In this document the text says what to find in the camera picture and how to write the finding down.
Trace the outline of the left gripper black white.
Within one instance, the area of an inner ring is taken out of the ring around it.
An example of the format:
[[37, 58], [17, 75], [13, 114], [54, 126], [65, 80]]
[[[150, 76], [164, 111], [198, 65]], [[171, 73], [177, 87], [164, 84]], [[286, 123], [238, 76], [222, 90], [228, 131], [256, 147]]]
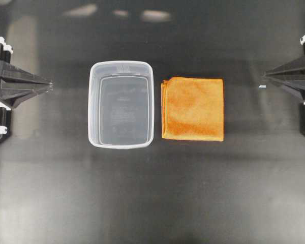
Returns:
[[[9, 64], [12, 53], [12, 47], [0, 37], [0, 143], [10, 136], [12, 108], [53, 90], [50, 80]], [[4, 82], [2, 78], [22, 83]]]

